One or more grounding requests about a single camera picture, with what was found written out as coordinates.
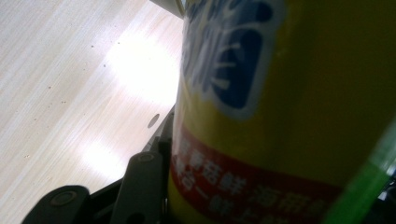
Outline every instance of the light wood surface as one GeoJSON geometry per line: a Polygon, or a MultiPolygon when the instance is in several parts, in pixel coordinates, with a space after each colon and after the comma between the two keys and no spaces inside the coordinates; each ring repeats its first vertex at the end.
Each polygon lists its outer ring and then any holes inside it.
{"type": "Polygon", "coordinates": [[[0,223],[123,176],[175,103],[182,22],[145,0],[0,1],[0,223]]]}

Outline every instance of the wooden floor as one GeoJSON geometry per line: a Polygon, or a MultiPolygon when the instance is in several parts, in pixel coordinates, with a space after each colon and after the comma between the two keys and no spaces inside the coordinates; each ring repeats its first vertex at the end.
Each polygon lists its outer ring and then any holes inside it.
{"type": "Polygon", "coordinates": [[[0,26],[0,223],[20,223],[53,189],[123,176],[175,103],[182,20],[147,0],[19,0],[0,26]]]}

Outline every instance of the dark spot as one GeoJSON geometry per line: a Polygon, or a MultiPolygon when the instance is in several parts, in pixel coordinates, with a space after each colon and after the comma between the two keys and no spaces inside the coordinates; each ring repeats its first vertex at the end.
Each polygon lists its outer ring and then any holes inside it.
{"type": "Polygon", "coordinates": [[[151,121],[148,123],[148,128],[151,128],[152,126],[154,126],[155,122],[157,122],[159,117],[160,117],[160,114],[156,114],[154,117],[152,117],[151,121]]]}

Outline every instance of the red label band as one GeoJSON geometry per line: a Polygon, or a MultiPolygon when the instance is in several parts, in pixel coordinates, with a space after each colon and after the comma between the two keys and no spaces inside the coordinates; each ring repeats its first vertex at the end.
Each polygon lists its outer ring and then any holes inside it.
{"type": "Polygon", "coordinates": [[[205,146],[184,127],[174,138],[171,174],[180,194],[222,223],[318,223],[341,189],[243,163],[205,146]]]}

